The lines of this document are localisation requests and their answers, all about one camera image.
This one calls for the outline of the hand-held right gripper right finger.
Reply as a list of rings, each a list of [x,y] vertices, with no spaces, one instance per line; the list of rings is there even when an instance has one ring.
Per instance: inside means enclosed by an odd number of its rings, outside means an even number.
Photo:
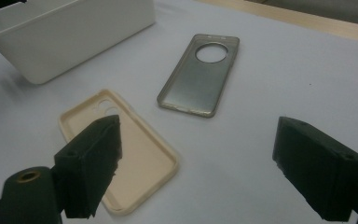
[[[272,159],[324,220],[358,214],[358,153],[307,122],[280,117]]]

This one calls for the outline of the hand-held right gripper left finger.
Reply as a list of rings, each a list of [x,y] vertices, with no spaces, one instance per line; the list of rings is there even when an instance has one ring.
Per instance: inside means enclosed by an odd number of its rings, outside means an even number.
[[[95,216],[121,158],[118,115],[93,121],[54,156],[67,217]]]

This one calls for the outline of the beige rectangular tray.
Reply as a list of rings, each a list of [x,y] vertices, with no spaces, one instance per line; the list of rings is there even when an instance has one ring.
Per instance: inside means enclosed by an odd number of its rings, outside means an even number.
[[[71,141],[94,120],[109,115],[119,116],[123,156],[103,205],[125,216],[167,183],[179,162],[171,146],[114,91],[102,90],[64,112],[59,118],[62,135]]]

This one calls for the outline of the white plastic bin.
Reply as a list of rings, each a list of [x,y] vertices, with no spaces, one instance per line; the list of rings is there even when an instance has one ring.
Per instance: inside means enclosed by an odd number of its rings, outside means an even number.
[[[43,84],[154,22],[153,0],[26,0],[0,8],[0,53]]]

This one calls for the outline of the grey translucent phone case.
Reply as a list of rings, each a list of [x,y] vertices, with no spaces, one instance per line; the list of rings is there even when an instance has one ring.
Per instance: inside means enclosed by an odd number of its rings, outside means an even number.
[[[212,118],[219,105],[239,45],[240,40],[235,36],[194,35],[158,94],[158,105],[174,111]],[[200,59],[198,53],[212,46],[222,49],[224,57],[217,62],[205,62]]]

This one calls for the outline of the white table sheet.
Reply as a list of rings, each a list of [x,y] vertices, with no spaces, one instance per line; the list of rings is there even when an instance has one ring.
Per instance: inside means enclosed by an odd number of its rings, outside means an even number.
[[[120,94],[175,150],[178,173],[124,217],[67,224],[328,224],[272,159],[281,116],[358,152],[358,41],[194,0],[156,0],[153,26],[43,85],[0,54],[0,195],[19,170],[50,166],[59,116],[100,90]],[[160,108],[158,93],[196,34],[239,52],[214,117]]]

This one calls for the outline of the wooden table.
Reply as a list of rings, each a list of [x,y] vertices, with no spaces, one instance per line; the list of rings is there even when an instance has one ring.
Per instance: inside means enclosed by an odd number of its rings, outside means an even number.
[[[358,41],[358,24],[353,22],[334,20],[289,9],[266,6],[245,0],[197,1],[217,7],[231,8],[275,21],[282,21],[330,35],[336,35]]]

